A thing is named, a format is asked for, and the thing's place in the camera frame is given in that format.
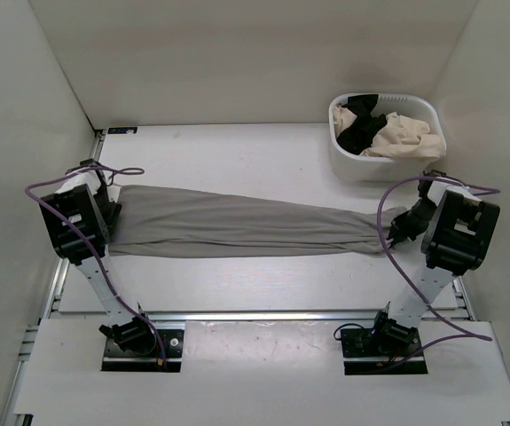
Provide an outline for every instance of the beige cloth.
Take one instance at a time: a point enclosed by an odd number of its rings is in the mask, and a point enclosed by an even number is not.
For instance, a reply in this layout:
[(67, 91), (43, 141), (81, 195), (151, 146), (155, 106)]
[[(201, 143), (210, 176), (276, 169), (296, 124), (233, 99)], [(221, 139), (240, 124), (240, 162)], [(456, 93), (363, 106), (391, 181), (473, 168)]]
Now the beige cloth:
[(333, 129), (335, 130), (335, 138), (337, 139), (340, 134), (353, 124), (357, 116), (343, 106), (336, 105), (332, 111)]
[(361, 155), (433, 160), (444, 157), (446, 147), (442, 138), (429, 133), (427, 122), (391, 113), (387, 115), (387, 125), (373, 138), (373, 146)]

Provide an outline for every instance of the clothes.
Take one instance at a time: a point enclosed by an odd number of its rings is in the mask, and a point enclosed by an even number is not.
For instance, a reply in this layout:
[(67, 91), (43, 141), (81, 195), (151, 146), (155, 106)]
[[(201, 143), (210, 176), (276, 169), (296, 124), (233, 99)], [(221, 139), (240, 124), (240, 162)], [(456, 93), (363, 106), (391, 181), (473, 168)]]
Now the clothes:
[(442, 138), (429, 133), (427, 122), (391, 113), (387, 115), (387, 126), (373, 138), (373, 146), (361, 155), (433, 160), (444, 157), (446, 147)]
[[(126, 185), (111, 255), (245, 257), (382, 252), (376, 215), (340, 209)], [(387, 210), (383, 227), (405, 212)]]
[(360, 155), (370, 147), (377, 132), (387, 125), (384, 114), (372, 117), (371, 112), (377, 105), (379, 95), (357, 95), (347, 99), (347, 108), (357, 116), (350, 127), (342, 131), (337, 143), (348, 153)]
[(340, 133), (342, 133), (351, 124), (353, 124), (353, 122), (357, 118), (355, 114), (353, 114), (347, 108), (341, 106), (341, 104), (333, 107), (332, 117), (335, 138), (338, 138), (340, 136)]

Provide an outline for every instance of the table surface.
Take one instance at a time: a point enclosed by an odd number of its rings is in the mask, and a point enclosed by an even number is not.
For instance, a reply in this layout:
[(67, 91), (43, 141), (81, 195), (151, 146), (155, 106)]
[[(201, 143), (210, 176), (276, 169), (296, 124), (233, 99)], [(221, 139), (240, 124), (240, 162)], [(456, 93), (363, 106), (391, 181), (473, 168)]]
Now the table surface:
[[(387, 184), (348, 184), (330, 169), (326, 124), (138, 127), (107, 135), (100, 161), (140, 166), (142, 176), (118, 176), (120, 185), (157, 185), (372, 213)], [(394, 192), (387, 207), (410, 207), (416, 187)], [(396, 257), (407, 272), (423, 263), (420, 242)], [(274, 312), (377, 310), (404, 281), (384, 256), (172, 259), (117, 256), (120, 280), (148, 312)], [(434, 306), (453, 309), (451, 286)], [(59, 311), (102, 312), (86, 279), (70, 268)]]
[[(337, 323), (188, 321), (179, 374), (100, 372), (104, 317), (40, 326), (15, 413), (33, 426), (112, 424), (409, 426), (510, 422), (510, 383), (495, 342), (426, 352), (427, 375), (345, 376)], [(462, 322), (492, 335), (489, 323)], [(427, 343), (451, 334), (424, 321)]]

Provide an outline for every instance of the wire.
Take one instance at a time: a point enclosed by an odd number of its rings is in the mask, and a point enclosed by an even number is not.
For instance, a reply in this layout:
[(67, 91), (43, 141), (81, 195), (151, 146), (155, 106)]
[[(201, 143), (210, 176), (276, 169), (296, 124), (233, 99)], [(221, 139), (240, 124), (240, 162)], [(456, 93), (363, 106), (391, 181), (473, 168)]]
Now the wire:
[(60, 182), (64, 182), (64, 181), (70, 179), (72, 177), (72, 175), (79, 175), (81, 173), (86, 173), (88, 171), (96, 171), (96, 170), (110, 171), (110, 172), (114, 172), (116, 174), (122, 174), (122, 175), (142, 175), (145, 172), (144, 169), (136, 168), (136, 167), (116, 170), (116, 169), (111, 169), (111, 168), (109, 168), (107, 166), (104, 166), (102, 164), (99, 164), (99, 165), (95, 165), (95, 166), (88, 166), (88, 167), (86, 167), (84, 169), (74, 170), (71, 173), (69, 173), (69, 174), (67, 174), (67, 175), (65, 175), (63, 177), (58, 177), (58, 178), (53, 179), (53, 180), (48, 180), (48, 181), (45, 181), (45, 182), (40, 182), (38, 184), (28, 185), (24, 189), (24, 192), (26, 193), (26, 195), (28, 197), (30, 197), (32, 200), (37, 202), (44, 209), (46, 209), (50, 213), (52, 213), (52, 215), (54, 215), (59, 220), (61, 220), (65, 225), (67, 225), (67, 227), (69, 227), (69, 229), (71, 229), (79, 237), (79, 239), (81, 241), (83, 241), (83, 243), (87, 246), (87, 249), (89, 250), (89, 252), (95, 257), (95, 260), (97, 261), (98, 267), (101, 270), (101, 273), (103, 274), (103, 278), (105, 279), (106, 286), (109, 288), (109, 290), (113, 294), (114, 298), (119, 302), (119, 304), (121, 304), (122, 307), (124, 307), (127, 311), (129, 311), (132, 315), (134, 315), (139, 320), (142, 320), (153, 331), (153, 333), (154, 333), (154, 335), (155, 335), (155, 337), (157, 339), (157, 342), (159, 342), (159, 346), (160, 346), (159, 355), (161, 355), (161, 358), (163, 359), (162, 364), (163, 364), (164, 368), (167, 368), (166, 362), (165, 362), (166, 361), (166, 351), (164, 349), (164, 345), (161, 342), (160, 333), (158, 332), (158, 330), (156, 329), (154, 324), (146, 316), (141, 315), (139, 312), (137, 312), (134, 309), (132, 309), (122, 299), (122, 297), (119, 295), (119, 293), (114, 288), (114, 285), (113, 285), (113, 283), (111, 282), (111, 279), (108, 276), (108, 273), (107, 273), (107, 270), (105, 268), (105, 265), (103, 264), (103, 261), (99, 257), (98, 252), (95, 250), (95, 248), (91, 244), (90, 240), (67, 217), (65, 217), (64, 215), (59, 213), (50, 204), (48, 204), (47, 202), (42, 200), (40, 197), (38, 197), (37, 195), (32, 193), (32, 190), (35, 189), (35, 188), (39, 188), (41, 186), (58, 184)]
[(450, 185), (455, 185), (455, 186), (464, 186), (464, 187), (467, 187), (468, 189), (473, 188), (473, 189), (478, 189), (480, 191), (483, 191), (482, 193), (478, 193), (477, 195), (490, 195), (490, 194), (494, 194), (494, 193), (500, 193), (500, 191), (496, 188), (487, 188), (485, 186), (469, 185), (469, 184), (465, 184), (464, 182), (457, 180), (457, 179), (451, 179), (451, 178), (447, 178), (447, 177), (417, 176), (417, 177), (409, 177), (408, 179), (402, 180), (400, 182), (396, 182), (382, 195), (381, 200), (379, 201), (379, 207), (377, 208), (377, 233), (379, 234), (379, 240), (381, 241), (382, 249), (385, 252), (385, 254), (387, 255), (388, 260), (390, 261), (391, 264), (393, 264), (393, 266), (395, 266), (396, 270), (401, 274), (401, 276), (404, 278), (406, 283), (412, 288), (412, 290), (414, 290), (414, 292), (418, 295), (418, 297), (422, 300), (422, 302), (424, 302), (424, 304), (426, 305), (428, 310), (430, 312), (432, 312), (432, 314), (436, 318), (441, 320), (444, 324), (458, 330), (462, 334), (461, 335), (448, 335), (446, 337), (441, 337), (439, 339), (435, 339), (434, 341), (427, 343), (424, 346), (422, 346), (421, 348), (419, 348), (418, 350), (414, 351), (407, 357), (404, 357), (403, 359), (401, 359), (395, 363), (392, 363), (387, 367), (379, 368), (379, 369), (373, 370), (372, 372), (368, 372), (367, 374), (378, 374), (380, 371), (385, 372), (385, 371), (391, 370), (393, 368), (399, 367), (399, 366), (403, 365), (403, 363), (405, 363), (408, 359), (415, 357), (416, 355), (422, 353), (429, 347), (434, 346), (435, 344), (438, 344), (441, 342), (446, 342), (448, 340), (460, 339), (460, 338), (464, 338), (464, 337), (471, 337), (471, 338), (484, 340), (485, 342), (493, 341), (493, 339), (487, 335), (478, 335), (477, 333), (473, 333), (473, 332), (466, 330), (460, 326), (457, 326), (456, 324), (452, 323), (451, 321), (449, 321), (448, 319), (446, 319), (442, 315), (440, 315), (440, 313), (438, 313), (438, 311), (432, 307), (432, 305), (427, 300), (427, 298), (422, 294), (420, 289), (418, 287), (416, 287), (414, 282), (412, 282), (411, 278), (406, 274), (406, 272), (400, 266), (400, 264), (398, 264), (395, 257), (393, 256), (393, 254), (390, 252), (390, 249), (388, 248), (388, 244), (385, 241), (385, 237), (383, 235), (383, 230), (382, 230), (382, 225), (381, 225), (381, 215), (382, 215), (383, 205), (385, 204), (385, 201), (387, 200), (390, 193), (392, 193), (400, 185), (404, 185), (409, 182), (415, 182), (417, 180), (442, 182), (445, 184), (450, 184)]
[(348, 322), (347, 324), (342, 324), (342, 325), (340, 325), (340, 326), (339, 326), (339, 327), (337, 327), (337, 328), (335, 329), (335, 331), (333, 332), (333, 338), (334, 338), (335, 340), (337, 340), (338, 342), (340, 342), (340, 341), (341, 341), (341, 336), (340, 336), (340, 338), (338, 339), (337, 337), (335, 337), (335, 334), (336, 334), (338, 331), (340, 331), (342, 328), (345, 328), (345, 327), (359, 327), (359, 328), (365, 328), (365, 327), (363, 327), (361, 324), (357, 324), (356, 322)]

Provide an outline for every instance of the black cable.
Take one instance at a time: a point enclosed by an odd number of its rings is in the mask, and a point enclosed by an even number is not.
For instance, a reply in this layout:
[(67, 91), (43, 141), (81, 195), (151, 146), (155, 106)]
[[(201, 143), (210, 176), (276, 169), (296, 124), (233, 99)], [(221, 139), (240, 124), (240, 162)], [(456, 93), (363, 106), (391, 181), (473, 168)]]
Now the black cable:
[(348, 322), (347, 324), (342, 324), (342, 325), (340, 325), (339, 327), (337, 327), (337, 328), (335, 329), (335, 331), (333, 332), (333, 338), (334, 338), (335, 340), (337, 340), (338, 342), (340, 342), (340, 341), (341, 341), (341, 337), (338, 339), (337, 337), (335, 337), (335, 333), (337, 333), (338, 331), (340, 331), (342, 328), (349, 327), (349, 326), (351, 326), (351, 327), (365, 328), (365, 327), (363, 327), (361, 324), (357, 324), (356, 322)]

